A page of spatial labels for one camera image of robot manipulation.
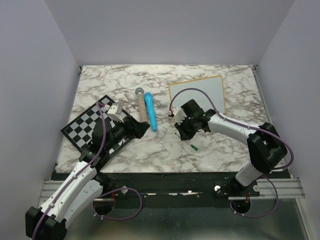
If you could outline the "green whiteboard marker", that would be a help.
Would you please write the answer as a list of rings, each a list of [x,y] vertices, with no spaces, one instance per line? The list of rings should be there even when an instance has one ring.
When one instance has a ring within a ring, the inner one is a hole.
[[[178,133],[174,133],[176,136],[178,136],[178,138],[183,141],[184,143],[188,144],[193,150],[198,151],[199,149],[193,145],[192,143],[190,143],[188,140],[182,140],[181,136]]]

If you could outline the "yellow framed whiteboard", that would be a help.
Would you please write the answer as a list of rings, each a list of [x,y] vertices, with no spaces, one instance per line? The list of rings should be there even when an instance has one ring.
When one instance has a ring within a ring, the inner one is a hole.
[[[226,113],[224,79],[221,75],[203,77],[171,84],[168,88],[170,101],[178,92],[187,88],[195,88],[205,92],[217,110],[221,114]],[[205,112],[209,109],[214,109],[207,97],[197,90],[187,90],[180,93],[173,101],[172,106],[179,108],[191,99],[195,100],[195,102]]]

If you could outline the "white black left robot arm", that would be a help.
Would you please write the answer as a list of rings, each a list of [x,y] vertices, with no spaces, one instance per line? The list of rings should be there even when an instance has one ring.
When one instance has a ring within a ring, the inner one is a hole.
[[[110,194],[111,185],[97,180],[101,168],[124,144],[142,138],[149,127],[132,116],[122,121],[99,120],[66,180],[40,207],[30,207],[26,212],[26,235],[33,240],[63,240],[70,223],[87,205]]]

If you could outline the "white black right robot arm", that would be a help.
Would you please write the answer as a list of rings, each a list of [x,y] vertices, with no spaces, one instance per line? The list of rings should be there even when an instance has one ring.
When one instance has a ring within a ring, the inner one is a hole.
[[[268,122],[262,125],[249,125],[237,122],[214,109],[204,111],[194,99],[180,108],[170,110],[175,121],[175,128],[182,141],[191,140],[199,131],[218,133],[230,137],[248,147],[247,163],[230,183],[230,191],[241,196],[248,190],[248,185],[271,172],[287,155],[288,150],[280,141],[278,132]]]

